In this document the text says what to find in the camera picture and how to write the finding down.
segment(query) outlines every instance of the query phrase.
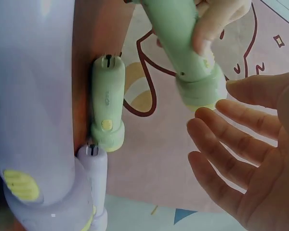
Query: cartoon print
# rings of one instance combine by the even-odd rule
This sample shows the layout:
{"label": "cartoon print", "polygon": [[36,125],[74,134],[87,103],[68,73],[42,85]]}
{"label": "cartoon print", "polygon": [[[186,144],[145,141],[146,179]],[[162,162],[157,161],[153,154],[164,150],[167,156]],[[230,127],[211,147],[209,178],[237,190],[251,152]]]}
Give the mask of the cartoon print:
{"label": "cartoon print", "polygon": [[261,2],[289,23],[289,0],[261,0]]}
{"label": "cartoon print", "polygon": [[212,45],[216,62],[227,79],[249,76],[247,57],[257,36],[257,15],[254,5],[241,19],[227,25]]}
{"label": "cartoon print", "polygon": [[[175,73],[156,39],[146,14],[137,5],[122,55],[129,82],[122,115],[125,142],[114,155],[109,155],[107,191],[154,205],[199,211],[175,225],[173,213],[172,226],[186,230],[184,223],[193,221],[194,224],[193,219],[198,218],[200,212],[220,212],[220,208],[190,171],[186,154],[195,150],[195,144],[185,125],[193,113],[183,104],[174,81]],[[229,79],[285,73],[289,71],[289,23],[263,2],[254,1],[249,13],[228,25],[212,48],[217,63]],[[262,107],[253,108],[275,113]],[[226,120],[251,136],[275,145],[272,140]]]}
{"label": "cartoon print", "polygon": [[[157,44],[157,36],[153,33],[151,24],[141,6],[136,6],[135,17],[141,17],[145,20],[131,21],[128,39],[135,39],[135,35],[140,35],[139,28],[147,28],[148,32],[135,41],[133,51],[127,47],[123,47],[124,57],[136,56],[138,62],[129,63],[126,68],[126,87],[124,96],[125,108],[134,115],[140,117],[150,116],[154,113],[157,106],[156,89],[154,87],[152,77],[148,72],[148,64],[155,69],[174,77],[175,71],[167,58],[164,50]],[[244,27],[244,30],[237,31],[238,27]],[[257,31],[257,18],[252,9],[240,20],[227,26],[213,46],[212,50],[216,56],[216,62],[220,64],[228,79],[239,79],[248,76],[248,67],[246,57],[255,41]],[[243,42],[237,44],[237,41],[245,38]],[[231,49],[225,46],[225,41],[234,44]]]}

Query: yellow dot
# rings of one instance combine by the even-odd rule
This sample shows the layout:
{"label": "yellow dot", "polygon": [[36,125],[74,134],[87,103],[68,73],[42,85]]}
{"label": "yellow dot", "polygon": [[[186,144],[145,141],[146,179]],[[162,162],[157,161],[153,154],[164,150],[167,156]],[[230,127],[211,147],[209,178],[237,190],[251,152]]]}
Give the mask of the yellow dot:
{"label": "yellow dot", "polygon": [[204,65],[206,68],[210,68],[210,63],[208,62],[207,59],[203,60],[204,61]]}
{"label": "yellow dot", "polygon": [[102,128],[106,131],[111,130],[113,127],[113,123],[111,119],[106,119],[102,121]]}

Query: red outline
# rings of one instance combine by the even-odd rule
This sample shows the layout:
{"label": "red outline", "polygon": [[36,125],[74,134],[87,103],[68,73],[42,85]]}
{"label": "red outline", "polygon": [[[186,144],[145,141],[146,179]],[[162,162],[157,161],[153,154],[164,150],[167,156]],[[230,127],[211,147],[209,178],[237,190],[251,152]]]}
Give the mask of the red outline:
{"label": "red outline", "polygon": [[[257,15],[256,15],[256,12],[255,12],[255,8],[254,8],[254,5],[251,4],[251,7],[252,7],[252,10],[253,10],[253,13],[254,13],[254,19],[255,19],[255,29],[254,29],[254,34],[253,34],[253,37],[252,37],[252,40],[251,40],[251,43],[249,45],[249,47],[247,48],[246,52],[244,53],[243,55],[243,59],[244,59],[244,65],[245,65],[245,78],[248,77],[248,66],[247,66],[247,56],[249,55],[250,53],[250,50],[252,48],[252,46],[254,45],[255,43],[255,40],[256,40],[256,35],[257,35],[257,29],[258,29],[258,21],[257,21]],[[134,109],[133,107],[131,107],[127,102],[126,100],[124,99],[124,102],[123,102],[123,105],[124,107],[132,114],[134,115],[137,115],[139,117],[148,117],[150,115],[152,115],[155,110],[156,110],[156,107],[157,107],[157,96],[156,96],[156,91],[155,91],[155,88],[154,88],[154,84],[153,84],[153,81],[152,81],[152,78],[151,78],[151,75],[149,73],[149,70],[147,68],[147,65],[146,63],[150,64],[151,66],[153,66],[155,69],[165,73],[165,74],[168,74],[168,75],[171,75],[171,76],[176,76],[176,73],[173,72],[173,71],[170,71],[170,70],[167,70],[161,66],[159,66],[158,64],[156,64],[155,62],[153,62],[152,60],[150,60],[146,54],[144,54],[144,52],[142,51],[142,48],[141,48],[141,43],[147,39],[150,35],[153,34],[153,31],[150,30],[149,32],[147,32],[144,36],[142,36],[139,40],[136,41],[136,46],[137,46],[137,51],[138,51],[138,55],[139,55],[139,59],[140,59],[140,63],[143,67],[143,70],[144,70],[144,74],[145,74],[145,77],[147,79],[147,82],[148,82],[148,85],[149,85],[149,88],[151,90],[151,96],[152,96],[152,107],[151,109],[148,111],[148,112],[139,112],[137,111],[136,109]]]}
{"label": "red outline", "polygon": [[283,39],[281,38],[280,35],[276,35],[276,36],[274,36],[273,39],[274,39],[274,41],[277,43],[277,45],[278,45],[279,48],[285,46],[285,43],[284,43],[284,41],[283,41]]}
{"label": "red outline", "polygon": [[264,63],[262,63],[262,66],[256,65],[256,73],[259,75],[260,71],[264,71],[265,70],[265,66]]}

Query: green toy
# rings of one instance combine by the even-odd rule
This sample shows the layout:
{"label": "green toy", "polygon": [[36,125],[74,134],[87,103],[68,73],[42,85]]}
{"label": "green toy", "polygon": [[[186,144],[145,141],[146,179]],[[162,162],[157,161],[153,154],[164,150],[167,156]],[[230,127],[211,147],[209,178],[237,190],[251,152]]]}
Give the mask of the green toy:
{"label": "green toy", "polygon": [[122,109],[125,66],[118,56],[105,55],[93,64],[92,106],[94,122],[91,133],[106,152],[119,149],[124,142]]}
{"label": "green toy", "polygon": [[227,97],[225,76],[214,60],[196,54],[191,37],[199,17],[193,0],[125,0],[142,4],[176,73],[176,84],[185,105],[215,108]]}

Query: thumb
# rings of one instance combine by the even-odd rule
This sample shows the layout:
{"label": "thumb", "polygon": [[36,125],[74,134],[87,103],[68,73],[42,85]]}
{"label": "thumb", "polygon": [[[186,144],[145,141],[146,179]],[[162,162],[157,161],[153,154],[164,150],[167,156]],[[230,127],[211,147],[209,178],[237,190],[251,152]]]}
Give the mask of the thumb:
{"label": "thumb", "polygon": [[215,0],[196,23],[193,47],[199,55],[204,55],[211,42],[231,21],[245,15],[250,9],[250,0]]}

